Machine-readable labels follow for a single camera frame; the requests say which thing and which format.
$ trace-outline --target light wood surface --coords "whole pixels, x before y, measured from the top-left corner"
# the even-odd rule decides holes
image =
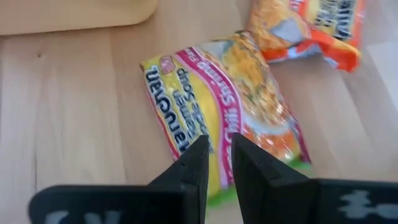
[[[0,35],[137,24],[158,0],[0,0]]]
[[[138,63],[242,29],[244,0],[160,1],[129,27],[0,40],[0,223],[53,184],[146,184],[172,163]],[[317,176],[398,181],[398,1],[368,1],[354,74],[320,57],[271,66]],[[208,223],[241,223],[227,204]]]

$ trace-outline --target plastic wrapper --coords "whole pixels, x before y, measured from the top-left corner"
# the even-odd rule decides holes
[[[268,62],[323,53],[352,72],[364,17],[364,0],[254,0],[248,29]]]
[[[234,183],[233,133],[286,163],[308,159],[299,126],[249,32],[160,55],[141,68],[173,158],[209,136],[209,198]]]

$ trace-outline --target wooden table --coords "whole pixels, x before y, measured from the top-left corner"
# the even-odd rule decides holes
[[[271,66],[320,177],[398,181],[398,1],[368,7],[356,73],[320,57]],[[0,223],[27,223],[50,185],[146,184],[171,165],[138,63],[242,29],[248,12],[243,0],[159,1],[137,26],[0,38]],[[209,223],[241,223],[225,207]]]

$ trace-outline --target orange noodle package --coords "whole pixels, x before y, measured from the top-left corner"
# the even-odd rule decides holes
[[[248,29],[268,62],[321,52],[335,68],[352,72],[364,0],[254,0]]]
[[[209,137],[209,198],[234,183],[233,133],[290,165],[308,162],[298,123],[249,32],[160,55],[141,68],[173,158]]]

